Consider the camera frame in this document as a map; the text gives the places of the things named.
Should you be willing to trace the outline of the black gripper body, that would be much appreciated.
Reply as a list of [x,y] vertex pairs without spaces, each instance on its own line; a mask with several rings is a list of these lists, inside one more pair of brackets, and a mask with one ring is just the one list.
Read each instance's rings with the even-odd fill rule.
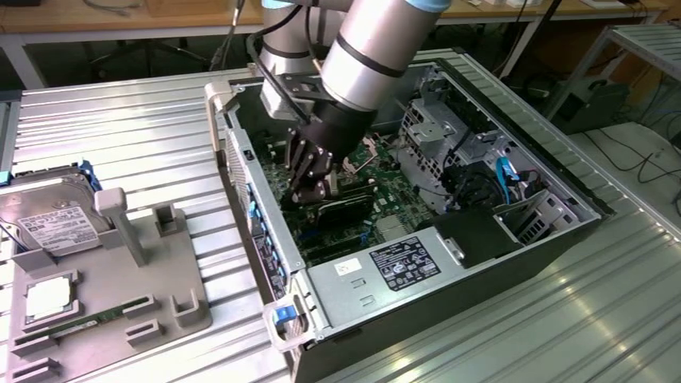
[[340,102],[316,101],[310,122],[300,128],[302,138],[342,160],[360,144],[376,119],[376,111],[358,111]]

